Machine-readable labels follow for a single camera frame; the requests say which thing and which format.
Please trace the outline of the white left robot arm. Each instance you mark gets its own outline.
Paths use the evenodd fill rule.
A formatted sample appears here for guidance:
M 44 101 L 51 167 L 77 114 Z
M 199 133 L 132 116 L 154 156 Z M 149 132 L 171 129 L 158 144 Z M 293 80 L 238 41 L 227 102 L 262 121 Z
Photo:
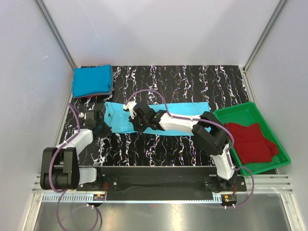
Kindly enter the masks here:
M 85 127 L 76 130 L 74 134 L 56 147 L 47 147 L 43 150 L 40 186 L 43 190 L 54 190 L 56 193 L 64 190 L 75 190 L 78 185 L 94 182 L 97 170 L 91 168 L 86 178 L 81 180 L 81 170 L 78 164 L 79 154 L 95 138 L 106 137 L 111 133 L 111 127 L 106 123 L 99 124 L 91 129 Z

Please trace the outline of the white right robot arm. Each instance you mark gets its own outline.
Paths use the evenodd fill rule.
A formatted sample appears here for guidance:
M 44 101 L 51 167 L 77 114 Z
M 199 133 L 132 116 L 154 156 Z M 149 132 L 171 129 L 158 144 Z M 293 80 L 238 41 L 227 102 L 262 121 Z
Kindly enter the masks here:
M 184 116 L 168 113 L 165 110 L 148 114 L 133 112 L 129 116 L 129 121 L 138 133 L 152 128 L 163 132 L 174 130 L 192 135 L 193 142 L 213 157 L 217 168 L 218 184 L 224 188 L 234 185 L 237 172 L 230 155 L 231 134 L 212 113 Z

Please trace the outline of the light blue t shirt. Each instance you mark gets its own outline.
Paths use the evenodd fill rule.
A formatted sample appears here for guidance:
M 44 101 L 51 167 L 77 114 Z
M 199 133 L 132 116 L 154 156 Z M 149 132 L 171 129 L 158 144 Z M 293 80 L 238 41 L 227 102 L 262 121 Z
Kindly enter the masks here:
M 105 123 L 112 128 L 113 133 L 134 133 L 133 124 L 129 122 L 130 113 L 123 110 L 123 104 L 106 102 L 105 104 Z M 198 103 L 168 103 L 168 110 L 171 113 L 196 116 L 203 112 L 210 112 L 207 102 Z M 147 128 L 145 134 L 162 135 L 162 136 L 191 136 L 190 133 L 176 130 L 153 130 Z

